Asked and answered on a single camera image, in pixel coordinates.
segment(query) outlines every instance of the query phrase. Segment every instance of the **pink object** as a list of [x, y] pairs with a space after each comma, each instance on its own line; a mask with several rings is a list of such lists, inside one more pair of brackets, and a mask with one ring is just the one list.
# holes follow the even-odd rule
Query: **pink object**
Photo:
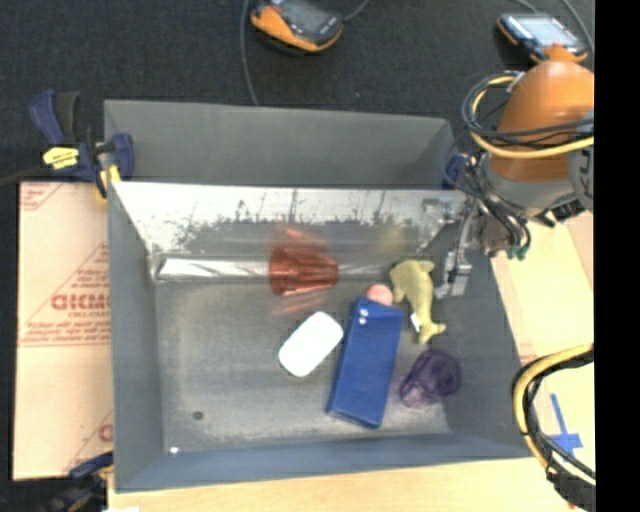
[[367, 290], [367, 299], [379, 302], [385, 306], [393, 304], [393, 293], [391, 289], [384, 284], [374, 284]]

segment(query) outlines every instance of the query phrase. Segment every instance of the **yellow toy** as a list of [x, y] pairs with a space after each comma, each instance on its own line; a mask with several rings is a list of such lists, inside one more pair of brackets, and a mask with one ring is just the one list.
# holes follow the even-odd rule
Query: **yellow toy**
[[407, 260], [398, 263], [389, 273], [393, 283], [393, 301], [401, 302], [406, 297], [411, 304], [412, 320], [420, 343], [426, 343], [431, 336], [440, 334], [447, 327], [431, 320], [433, 281], [429, 273], [433, 267], [431, 261]]

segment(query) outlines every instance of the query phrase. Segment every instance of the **clamp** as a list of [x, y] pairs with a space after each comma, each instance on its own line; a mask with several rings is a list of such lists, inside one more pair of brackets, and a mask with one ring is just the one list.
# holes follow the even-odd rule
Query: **clamp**
[[[31, 100], [29, 114], [52, 146], [43, 154], [51, 174], [65, 181], [95, 183], [102, 197], [106, 197], [110, 179], [128, 180], [133, 176], [133, 143], [130, 135], [116, 133], [110, 141], [94, 145], [90, 128], [83, 140], [76, 130], [79, 97], [77, 91], [56, 94], [52, 89], [46, 90]], [[103, 167], [99, 156], [105, 153], [111, 154], [117, 171]]]

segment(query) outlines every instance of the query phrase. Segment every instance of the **black floor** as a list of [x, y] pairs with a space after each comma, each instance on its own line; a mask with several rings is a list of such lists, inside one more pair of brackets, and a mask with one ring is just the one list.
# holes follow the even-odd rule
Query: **black floor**
[[[318, 3], [348, 13], [360, 1]], [[580, 32], [562, 0], [531, 3]], [[241, 54], [241, 0], [0, 5], [0, 176], [39, 164], [46, 145], [27, 108], [45, 89], [80, 91], [79, 119], [91, 125], [96, 138], [102, 134], [105, 99], [252, 104]], [[594, 37], [595, 0], [571, 5]], [[372, 0], [323, 55], [284, 55], [246, 26], [246, 62], [261, 105], [437, 116], [461, 134], [459, 110], [468, 89], [490, 73], [526, 65], [494, 40], [501, 13], [526, 10], [515, 0]], [[0, 222], [0, 511], [23, 512], [67, 484], [10, 482], [15, 187], [0, 190]]]

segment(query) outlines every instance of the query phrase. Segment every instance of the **yellow cable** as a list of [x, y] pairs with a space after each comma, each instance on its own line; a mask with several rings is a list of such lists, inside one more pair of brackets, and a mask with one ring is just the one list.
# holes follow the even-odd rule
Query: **yellow cable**
[[[502, 76], [502, 77], [498, 77], [498, 78], [494, 78], [493, 80], [490, 80], [487, 83], [487, 85], [489, 86], [489, 85], [513, 82], [515, 79], [516, 77], [514, 76]], [[480, 104], [480, 100], [482, 100], [482, 98], [485, 96], [486, 93], [487, 93], [487, 89], [484, 89], [480, 91], [478, 95], [474, 98], [473, 104], [472, 104], [472, 112], [474, 115], [478, 110], [478, 105]], [[473, 131], [471, 132], [471, 137], [476, 142], [476, 144], [478, 144], [478, 146], [488, 151], [489, 153], [492, 153], [496, 156], [503, 157], [503, 158], [514, 158], [519, 160], [533, 160], [535, 158], [545, 158], [549, 156], [556, 156], [563, 153], [568, 153], [570, 151], [575, 151], [578, 149], [583, 149], [583, 148], [592, 146], [595, 142], [595, 138], [592, 136], [586, 139], [581, 139], [579, 141], [569, 142], [566, 144], [562, 144], [560, 146], [555, 146], [553, 148], [537, 149], [537, 150], [531, 150], [531, 151], [510, 151], [510, 150], [501, 149], [497, 146], [489, 144], [482, 137], [480, 137], [480, 135], [478, 135], [477, 133], [474, 133]]]
[[543, 453], [538, 449], [533, 439], [531, 438], [531, 433], [529, 432], [529, 427], [527, 425], [527, 416], [522, 407], [522, 400], [527, 393], [527, 389], [529, 384], [535, 379], [538, 375], [545, 372], [552, 366], [555, 366], [558, 363], [568, 361], [575, 357], [584, 355], [590, 352], [593, 349], [593, 343], [588, 343], [585, 345], [579, 345], [576, 347], [572, 347], [566, 350], [561, 350], [560, 352], [556, 352], [554, 354], [550, 354], [542, 357], [535, 363], [533, 363], [529, 368], [527, 368], [523, 374], [518, 378], [514, 390], [513, 390], [513, 411], [516, 417], [516, 422], [518, 424], [518, 428], [520, 432], [525, 436], [525, 442], [527, 446], [531, 450], [531, 453], [538, 459], [538, 462], [542, 465], [542, 467], [546, 468], [548, 466], [549, 461], [545, 458]]
[[521, 160], [533, 160], [535, 158], [555, 156], [555, 155], [560, 155], [562, 153], [575, 151], [577, 149], [586, 148], [586, 147], [592, 146], [595, 139], [595, 137], [587, 137], [586, 139], [581, 139], [575, 142], [569, 142], [561, 146], [556, 146], [556, 147], [547, 148], [547, 149], [537, 149], [533, 151], [509, 151], [506, 149], [500, 149], [496, 146], [492, 146], [476, 133], [471, 132], [471, 137], [476, 142], [476, 144], [478, 144], [478, 146], [480, 146], [482, 149], [487, 150], [491, 154], [494, 154], [496, 156], [501, 156], [503, 158], [515, 158], [515, 159], [521, 159]]

